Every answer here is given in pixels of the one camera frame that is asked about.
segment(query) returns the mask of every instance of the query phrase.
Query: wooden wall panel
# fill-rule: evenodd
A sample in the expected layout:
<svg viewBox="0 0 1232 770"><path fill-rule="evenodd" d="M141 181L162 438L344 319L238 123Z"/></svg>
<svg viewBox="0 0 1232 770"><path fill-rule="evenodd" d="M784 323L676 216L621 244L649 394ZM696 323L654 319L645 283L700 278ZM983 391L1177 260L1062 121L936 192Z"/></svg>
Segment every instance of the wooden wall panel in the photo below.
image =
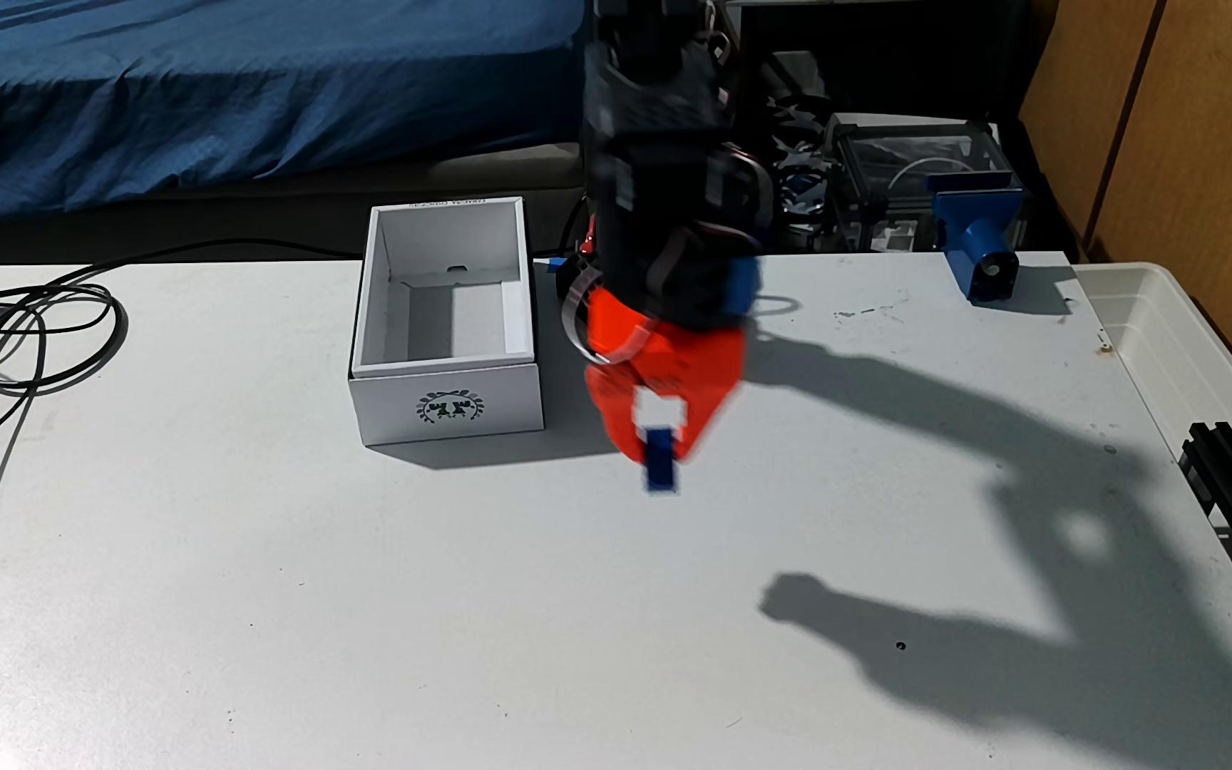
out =
<svg viewBox="0 0 1232 770"><path fill-rule="evenodd" d="M1165 266L1232 346L1232 0L1169 0L1093 254Z"/></svg>
<svg viewBox="0 0 1232 770"><path fill-rule="evenodd" d="M1110 155L1156 0L1062 0L1020 120L1080 237Z"/></svg>

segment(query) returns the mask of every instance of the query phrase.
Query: open cardboard box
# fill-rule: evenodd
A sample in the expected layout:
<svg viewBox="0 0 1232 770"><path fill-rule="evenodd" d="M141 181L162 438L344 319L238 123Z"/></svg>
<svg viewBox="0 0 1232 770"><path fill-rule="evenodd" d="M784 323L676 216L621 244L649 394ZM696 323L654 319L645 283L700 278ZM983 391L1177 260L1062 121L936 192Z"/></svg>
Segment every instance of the open cardboard box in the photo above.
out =
<svg viewBox="0 0 1232 770"><path fill-rule="evenodd" d="M545 428L522 200L370 216L351 352L365 446Z"/></svg>

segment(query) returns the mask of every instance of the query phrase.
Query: blue block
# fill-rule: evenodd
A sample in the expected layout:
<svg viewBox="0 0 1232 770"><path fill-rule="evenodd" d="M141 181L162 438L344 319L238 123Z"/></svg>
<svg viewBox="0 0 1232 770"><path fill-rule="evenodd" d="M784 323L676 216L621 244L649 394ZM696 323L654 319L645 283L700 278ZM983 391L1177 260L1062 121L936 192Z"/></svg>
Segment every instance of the blue block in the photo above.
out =
<svg viewBox="0 0 1232 770"><path fill-rule="evenodd" d="M678 490L671 428L652 428L644 431L644 490Z"/></svg>

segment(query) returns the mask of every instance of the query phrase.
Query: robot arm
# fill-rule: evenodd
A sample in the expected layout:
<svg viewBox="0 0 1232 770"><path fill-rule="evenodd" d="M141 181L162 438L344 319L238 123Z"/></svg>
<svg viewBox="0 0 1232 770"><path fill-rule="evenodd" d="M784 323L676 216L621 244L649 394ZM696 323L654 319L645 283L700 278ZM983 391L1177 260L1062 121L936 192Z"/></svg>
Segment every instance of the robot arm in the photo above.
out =
<svg viewBox="0 0 1232 770"><path fill-rule="evenodd" d="M772 185L726 144L728 99L700 42L703 0L595 0L595 15L583 127L594 216L565 325L593 360L589 389L610 439L631 460L671 463L744 368ZM574 331L585 303L588 345ZM686 404L670 458L647 453L633 423L642 387Z"/></svg>

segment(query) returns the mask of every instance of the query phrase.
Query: box logo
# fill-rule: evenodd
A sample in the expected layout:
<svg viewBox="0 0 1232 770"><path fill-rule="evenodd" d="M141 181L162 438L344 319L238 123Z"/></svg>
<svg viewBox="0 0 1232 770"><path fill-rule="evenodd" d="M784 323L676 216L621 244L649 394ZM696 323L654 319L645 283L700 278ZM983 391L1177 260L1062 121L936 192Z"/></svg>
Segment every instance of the box logo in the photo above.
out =
<svg viewBox="0 0 1232 770"><path fill-rule="evenodd" d="M426 393L416 403L416 416L436 425L453 419L478 419L483 414L483 397L471 391Z"/></svg>

